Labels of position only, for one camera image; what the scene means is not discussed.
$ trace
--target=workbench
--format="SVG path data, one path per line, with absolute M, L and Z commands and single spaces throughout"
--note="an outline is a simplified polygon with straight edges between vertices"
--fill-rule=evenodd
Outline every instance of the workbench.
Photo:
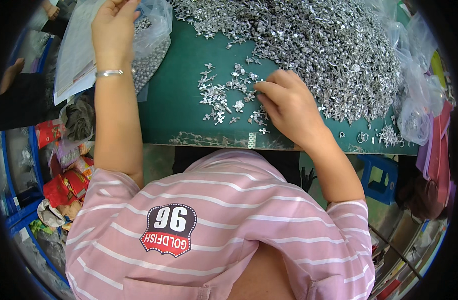
M 228 90 L 227 104 L 232 109 L 232 114 L 225 113 L 222 124 L 214 125 L 212 118 L 202 120 L 205 114 L 211 113 L 211 106 L 200 104 L 203 99 L 198 89 L 200 72 L 208 70 L 204 64 L 212 63 L 215 69 L 208 75 L 215 75 L 214 84 L 225 85 L 232 80 L 234 64 L 241 64 L 246 72 L 253 72 L 260 78 L 266 78 L 278 65 L 269 59 L 261 59 L 262 65 L 246 63 L 247 57 L 252 57 L 251 51 L 255 43 L 247 41 L 226 49 L 228 40 L 222 33 L 217 33 L 214 39 L 206 40 L 203 36 L 196 37 L 194 27 L 184 21 L 173 21 L 172 44 L 159 69 L 148 82 L 147 101 L 139 103 L 139 115 L 142 128 L 142 140 L 146 144 L 158 145 L 187 145 L 202 147 L 234 147 L 248 148 L 249 135 L 255 135 L 256 149 L 272 150 L 302 150 L 292 141 L 277 130 L 267 121 L 267 126 L 259 126 L 254 121 L 248 123 L 248 118 L 253 111 L 260 109 L 261 103 L 254 99 L 253 102 L 244 103 L 243 113 L 238 113 L 232 108 L 237 100 L 243 100 L 245 94 L 238 90 Z M 331 129 L 335 140 L 346 153 L 373 153 L 373 154 L 398 154 L 417 155 L 418 145 L 404 141 L 395 147 L 385 147 L 378 143 L 377 133 L 380 133 L 384 123 L 392 124 L 390 108 L 385 119 L 376 119 L 368 122 L 359 119 L 349 126 L 333 119 L 322 118 Z M 229 124 L 232 117 L 240 117 L 236 123 Z M 262 134 L 259 129 L 266 128 L 270 133 Z M 345 137 L 339 138 L 339 133 L 344 132 Z M 357 142 L 360 132 L 369 134 L 368 141 Z

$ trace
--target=tape strip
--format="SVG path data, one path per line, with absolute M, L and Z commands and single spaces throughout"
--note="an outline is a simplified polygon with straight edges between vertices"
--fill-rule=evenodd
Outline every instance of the tape strip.
M 249 142 L 247 143 L 249 149 L 256 148 L 256 134 L 254 132 L 249 133 Z

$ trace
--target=blue plastic stool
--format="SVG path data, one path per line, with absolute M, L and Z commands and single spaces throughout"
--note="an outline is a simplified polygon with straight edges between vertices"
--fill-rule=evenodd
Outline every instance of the blue plastic stool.
M 393 159 L 373 154 L 358 154 L 357 158 L 364 161 L 364 173 L 362 174 L 362 187 L 366 197 L 382 202 L 387 205 L 393 204 L 395 184 L 399 165 Z M 382 170 L 381 182 L 372 181 L 369 183 L 372 167 Z M 385 179 L 389 175 L 389 183 L 385 185 Z

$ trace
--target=bangle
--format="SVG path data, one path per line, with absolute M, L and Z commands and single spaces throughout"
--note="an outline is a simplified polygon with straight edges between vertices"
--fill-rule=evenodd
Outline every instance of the bangle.
M 97 71 L 95 73 L 95 76 L 96 78 L 99 78 L 99 77 L 108 77 L 112 75 L 122 75 L 122 74 L 124 74 L 124 72 L 121 69 L 107 69 L 104 71 Z

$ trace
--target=paper document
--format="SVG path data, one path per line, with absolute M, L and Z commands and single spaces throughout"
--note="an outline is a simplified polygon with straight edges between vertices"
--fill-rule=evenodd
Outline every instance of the paper document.
M 79 0 L 72 12 L 57 59 L 54 105 L 94 85 L 91 23 L 105 1 Z

